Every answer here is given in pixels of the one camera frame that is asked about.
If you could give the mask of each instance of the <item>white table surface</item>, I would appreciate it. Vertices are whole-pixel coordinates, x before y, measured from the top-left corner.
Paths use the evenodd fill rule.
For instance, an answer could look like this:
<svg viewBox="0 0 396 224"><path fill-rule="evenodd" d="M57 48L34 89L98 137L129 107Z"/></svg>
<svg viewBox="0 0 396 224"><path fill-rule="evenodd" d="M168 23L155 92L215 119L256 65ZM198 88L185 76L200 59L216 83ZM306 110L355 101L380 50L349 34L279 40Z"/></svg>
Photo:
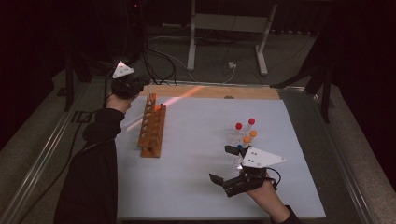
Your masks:
<svg viewBox="0 0 396 224"><path fill-rule="evenodd" d="M324 217L315 184L281 100L158 97L167 105L162 155L140 158L137 139L146 97L132 102L116 138L119 219L235 219L268 217L246 193L228 198L209 173L228 180L228 131L254 118L256 148L282 156L271 166L282 180L277 193L298 217ZM271 177L277 178L269 171Z"/></svg>

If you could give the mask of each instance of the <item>white triangular marker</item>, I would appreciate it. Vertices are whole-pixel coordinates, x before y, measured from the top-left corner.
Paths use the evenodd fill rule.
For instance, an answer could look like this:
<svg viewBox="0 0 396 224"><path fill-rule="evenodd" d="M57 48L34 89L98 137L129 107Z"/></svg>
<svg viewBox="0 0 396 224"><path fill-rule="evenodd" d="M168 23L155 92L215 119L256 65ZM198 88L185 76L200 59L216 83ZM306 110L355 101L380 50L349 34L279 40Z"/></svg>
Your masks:
<svg viewBox="0 0 396 224"><path fill-rule="evenodd" d="M114 71L113 78L123 77L134 72L133 68L128 67L122 61L117 65L116 71Z"/></svg>
<svg viewBox="0 0 396 224"><path fill-rule="evenodd" d="M262 151L255 147L250 147L247 150L247 154L245 155L242 164L248 167L263 168L283 161L286 161L286 159L283 157Z"/></svg>

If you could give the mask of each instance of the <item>person's arm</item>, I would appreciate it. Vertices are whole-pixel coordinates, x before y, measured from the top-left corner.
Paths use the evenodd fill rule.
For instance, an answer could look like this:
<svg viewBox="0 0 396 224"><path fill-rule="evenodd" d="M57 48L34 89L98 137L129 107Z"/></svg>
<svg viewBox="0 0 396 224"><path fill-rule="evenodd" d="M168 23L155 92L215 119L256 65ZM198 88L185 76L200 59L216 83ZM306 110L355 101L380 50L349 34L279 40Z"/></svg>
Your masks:
<svg viewBox="0 0 396 224"><path fill-rule="evenodd" d="M271 181L264 181L261 187L250 190L247 194L256 204L270 215L271 222L275 224L300 224L302 223L289 206L282 203L276 194Z"/></svg>
<svg viewBox="0 0 396 224"><path fill-rule="evenodd" d="M70 162L54 223L117 222L118 179L114 138L121 131L120 122L132 100L111 95L106 108L96 112L94 123L85 129L85 147L100 144L76 154Z"/></svg>

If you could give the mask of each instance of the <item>wooden test tube rack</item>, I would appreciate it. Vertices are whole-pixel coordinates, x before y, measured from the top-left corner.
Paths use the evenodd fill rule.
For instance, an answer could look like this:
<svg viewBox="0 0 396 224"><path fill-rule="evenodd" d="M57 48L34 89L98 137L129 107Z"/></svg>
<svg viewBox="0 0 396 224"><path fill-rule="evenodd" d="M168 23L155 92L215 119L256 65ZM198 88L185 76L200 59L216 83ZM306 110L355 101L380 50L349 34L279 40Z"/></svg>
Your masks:
<svg viewBox="0 0 396 224"><path fill-rule="evenodd" d="M166 105L155 105L156 100L156 93L148 94L137 143L137 146L142 148L140 157L143 158L160 158L161 156Z"/></svg>

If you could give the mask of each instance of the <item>hand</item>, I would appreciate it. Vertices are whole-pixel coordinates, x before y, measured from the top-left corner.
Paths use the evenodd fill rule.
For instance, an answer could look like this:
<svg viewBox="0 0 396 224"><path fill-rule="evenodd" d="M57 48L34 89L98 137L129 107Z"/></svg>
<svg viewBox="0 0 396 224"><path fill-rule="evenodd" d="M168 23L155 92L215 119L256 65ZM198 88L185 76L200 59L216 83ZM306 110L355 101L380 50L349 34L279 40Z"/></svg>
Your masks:
<svg viewBox="0 0 396 224"><path fill-rule="evenodd" d="M111 94L107 97L106 99L106 108L112 108L119 110L123 114L126 113L126 111L131 108L131 102L136 99L139 95L137 94L136 96L132 97L131 99L124 100L118 97L115 94Z"/></svg>
<svg viewBox="0 0 396 224"><path fill-rule="evenodd" d="M280 201L271 181L265 180L261 187L247 191L247 194L275 223L283 222L290 216L289 209Z"/></svg>

